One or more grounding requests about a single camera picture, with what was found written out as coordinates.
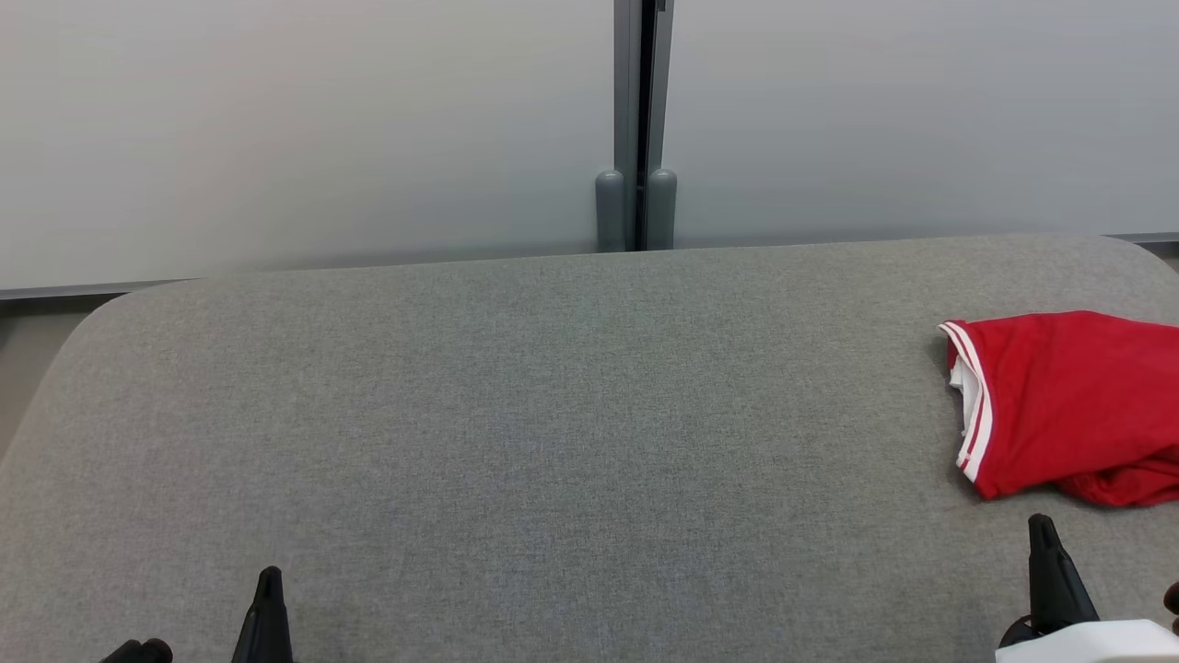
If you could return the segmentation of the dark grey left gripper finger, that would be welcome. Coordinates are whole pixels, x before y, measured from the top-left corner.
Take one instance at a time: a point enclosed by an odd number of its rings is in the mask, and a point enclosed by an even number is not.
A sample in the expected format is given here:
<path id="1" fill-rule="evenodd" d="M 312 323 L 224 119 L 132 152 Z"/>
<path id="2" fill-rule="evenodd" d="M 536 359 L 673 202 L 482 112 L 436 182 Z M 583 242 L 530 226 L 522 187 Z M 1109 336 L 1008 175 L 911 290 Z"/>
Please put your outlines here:
<path id="1" fill-rule="evenodd" d="M 100 663 L 171 663 L 171 646 L 162 639 L 129 639 L 100 659 Z"/>
<path id="2" fill-rule="evenodd" d="M 261 571 L 231 659 L 233 663 L 294 662 L 282 572 L 276 566 Z"/>

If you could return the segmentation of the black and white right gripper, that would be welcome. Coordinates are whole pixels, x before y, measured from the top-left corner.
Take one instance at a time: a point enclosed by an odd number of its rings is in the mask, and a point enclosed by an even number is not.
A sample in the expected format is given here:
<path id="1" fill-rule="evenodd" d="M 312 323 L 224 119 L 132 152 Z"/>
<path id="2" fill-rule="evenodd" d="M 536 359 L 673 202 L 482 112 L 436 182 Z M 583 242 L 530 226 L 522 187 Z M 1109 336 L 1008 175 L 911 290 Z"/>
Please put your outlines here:
<path id="1" fill-rule="evenodd" d="M 1179 584 L 1162 595 L 1171 631 L 1153 621 L 1099 621 L 1049 516 L 1030 516 L 1029 613 L 999 639 L 997 662 L 1175 662 Z"/>

